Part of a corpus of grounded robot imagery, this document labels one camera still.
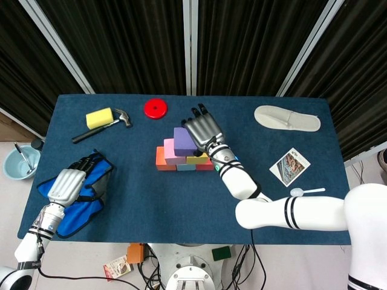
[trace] blue bowl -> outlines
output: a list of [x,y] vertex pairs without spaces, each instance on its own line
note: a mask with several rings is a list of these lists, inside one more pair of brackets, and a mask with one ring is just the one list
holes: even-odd
[[20,146],[24,156],[34,167],[34,170],[30,174],[27,174],[27,171],[30,169],[27,163],[24,161],[22,155],[15,149],[13,149],[8,156],[6,157],[2,170],[6,177],[10,179],[25,179],[30,178],[35,175],[36,167],[41,157],[41,153],[33,149],[30,145]]

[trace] blue table cloth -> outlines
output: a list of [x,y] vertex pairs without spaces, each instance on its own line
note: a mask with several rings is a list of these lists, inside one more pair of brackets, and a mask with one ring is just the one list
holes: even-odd
[[[166,116],[151,120],[144,104],[154,97],[168,105]],[[324,195],[344,198],[348,192],[343,159],[325,100],[276,97],[187,97],[174,95],[61,95],[58,98],[39,167],[27,201],[18,237],[22,238],[48,200],[37,191],[42,181],[94,148],[116,169],[108,186],[106,206],[85,228],[67,240],[147,243],[251,243],[250,232],[235,219],[238,203],[214,172],[159,172],[156,147],[173,138],[174,127],[191,117],[191,107],[204,103],[226,135],[227,144],[262,192],[281,199],[290,189],[325,187]],[[253,116],[260,105],[273,105],[317,115],[317,132],[273,130]],[[71,138],[88,130],[85,115],[105,107],[126,111],[133,127],[122,122],[73,144]],[[269,168],[294,147],[310,167],[286,188]],[[348,232],[299,231],[267,227],[255,230],[257,244],[348,245]]]

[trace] red lid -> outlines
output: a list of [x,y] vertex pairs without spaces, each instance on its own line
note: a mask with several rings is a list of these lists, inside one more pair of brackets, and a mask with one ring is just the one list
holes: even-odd
[[167,103],[160,98],[152,98],[144,105],[144,113],[151,119],[161,119],[168,111]]

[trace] curtain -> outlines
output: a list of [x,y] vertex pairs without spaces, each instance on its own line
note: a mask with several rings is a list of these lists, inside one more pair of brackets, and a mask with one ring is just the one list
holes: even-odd
[[181,0],[38,0],[98,93],[186,93]]
[[198,95],[275,95],[326,3],[200,0]]
[[18,1],[0,1],[0,107],[45,135],[57,96],[82,92]]
[[326,98],[345,160],[387,140],[387,1],[347,1],[289,96]]

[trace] metal spoon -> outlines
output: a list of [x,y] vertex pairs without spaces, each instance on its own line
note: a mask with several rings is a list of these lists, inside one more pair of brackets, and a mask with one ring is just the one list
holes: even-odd
[[299,187],[293,188],[290,190],[290,195],[291,196],[303,196],[304,193],[311,193],[311,192],[324,192],[325,188],[316,188],[316,189],[310,189],[310,190],[302,190]]
[[27,175],[30,174],[32,172],[32,170],[34,170],[34,167],[32,167],[31,164],[28,162],[28,160],[24,156],[22,149],[19,147],[19,145],[16,142],[14,142],[13,144],[15,144],[16,149],[19,151],[20,155],[22,155],[24,161],[28,164],[28,167],[30,169],[27,171]]

